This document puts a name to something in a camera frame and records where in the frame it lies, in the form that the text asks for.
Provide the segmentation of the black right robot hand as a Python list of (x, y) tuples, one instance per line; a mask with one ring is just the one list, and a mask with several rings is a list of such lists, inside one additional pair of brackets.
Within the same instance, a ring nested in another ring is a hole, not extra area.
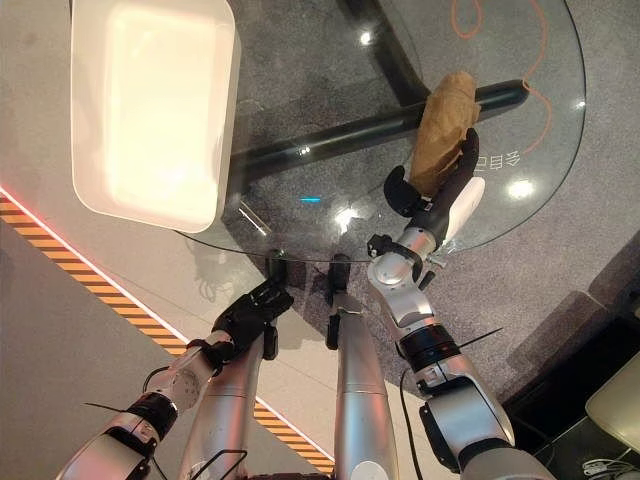
[(429, 232), (440, 247), (458, 233), (483, 197), (485, 180), (474, 175), (478, 159), (479, 137), (476, 130), (470, 128), (455, 159), (453, 172), (429, 201), (404, 179), (404, 167), (396, 166), (383, 186), (387, 204), (397, 214), (411, 219), (408, 228)]

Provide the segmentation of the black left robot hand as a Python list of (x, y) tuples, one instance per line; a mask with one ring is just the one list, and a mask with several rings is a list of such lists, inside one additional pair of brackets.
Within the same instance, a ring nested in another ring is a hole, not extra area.
[(230, 337), (234, 354), (239, 355), (293, 302), (293, 297), (282, 285), (265, 280), (224, 310), (215, 320), (212, 331), (225, 332)]

